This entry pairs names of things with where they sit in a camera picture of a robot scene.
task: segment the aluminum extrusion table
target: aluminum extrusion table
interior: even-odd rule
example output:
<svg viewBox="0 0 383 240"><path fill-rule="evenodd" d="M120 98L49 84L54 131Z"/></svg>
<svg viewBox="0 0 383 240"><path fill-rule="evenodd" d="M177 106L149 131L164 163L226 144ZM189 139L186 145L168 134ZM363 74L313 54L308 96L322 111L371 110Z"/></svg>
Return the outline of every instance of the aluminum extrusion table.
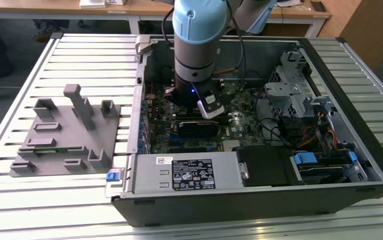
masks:
<svg viewBox="0 0 383 240"><path fill-rule="evenodd" d="M117 34L64 34L49 40L0 124L0 239L381 239L383 198L328 215L133 228L105 198L105 174L9 177L36 116L30 107L37 97L70 104L62 97L65 84L80 84L90 104L112 99L121 106L113 162L114 167L125 165L134 42L136 36ZM345 43L333 39L310 39L310 43L383 145L380 80Z"/></svg>

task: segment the white object on desk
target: white object on desk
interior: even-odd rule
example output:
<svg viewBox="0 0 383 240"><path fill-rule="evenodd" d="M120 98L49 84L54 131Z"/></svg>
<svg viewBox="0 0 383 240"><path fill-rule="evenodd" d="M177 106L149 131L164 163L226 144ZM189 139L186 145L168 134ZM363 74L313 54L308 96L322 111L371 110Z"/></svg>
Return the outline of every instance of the white object on desk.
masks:
<svg viewBox="0 0 383 240"><path fill-rule="evenodd" d="M282 8L282 7L290 7L290 6L300 5L300 4L302 4L300 0L288 0L288 1L276 2L274 6Z"/></svg>
<svg viewBox="0 0 383 240"><path fill-rule="evenodd" d="M105 0L80 0L81 9L105 8Z"/></svg>
<svg viewBox="0 0 383 240"><path fill-rule="evenodd" d="M124 5L126 0L105 0L106 4Z"/></svg>

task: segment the blue drive latch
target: blue drive latch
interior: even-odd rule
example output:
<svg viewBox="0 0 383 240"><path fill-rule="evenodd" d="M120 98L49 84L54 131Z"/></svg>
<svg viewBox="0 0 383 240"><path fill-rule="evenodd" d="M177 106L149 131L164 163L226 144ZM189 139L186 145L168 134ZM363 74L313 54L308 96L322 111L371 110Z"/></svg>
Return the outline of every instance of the blue drive latch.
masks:
<svg viewBox="0 0 383 240"><path fill-rule="evenodd" d="M294 164L316 164L317 159L312 152L298 152L293 155Z"/></svg>

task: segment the barcode sticker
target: barcode sticker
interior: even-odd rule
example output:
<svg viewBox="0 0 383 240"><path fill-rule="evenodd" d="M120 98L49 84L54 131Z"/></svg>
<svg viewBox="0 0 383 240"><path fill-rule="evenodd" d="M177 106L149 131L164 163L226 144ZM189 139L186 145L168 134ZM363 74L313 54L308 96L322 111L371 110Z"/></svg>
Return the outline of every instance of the barcode sticker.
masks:
<svg viewBox="0 0 383 240"><path fill-rule="evenodd" d="M125 11L106 11L108 14L125 14Z"/></svg>
<svg viewBox="0 0 383 240"><path fill-rule="evenodd" d="M156 157L156 164L170 164L173 157L170 156L157 156Z"/></svg>

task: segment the red cable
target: red cable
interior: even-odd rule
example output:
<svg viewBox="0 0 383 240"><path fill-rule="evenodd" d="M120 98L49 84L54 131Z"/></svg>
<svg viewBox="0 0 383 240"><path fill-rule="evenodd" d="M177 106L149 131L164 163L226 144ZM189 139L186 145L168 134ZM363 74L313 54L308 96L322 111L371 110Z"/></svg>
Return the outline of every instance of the red cable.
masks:
<svg viewBox="0 0 383 240"><path fill-rule="evenodd" d="M314 126L308 126L304 128L304 131L302 131L302 140L305 139L305 132L308 129L312 129Z"/></svg>

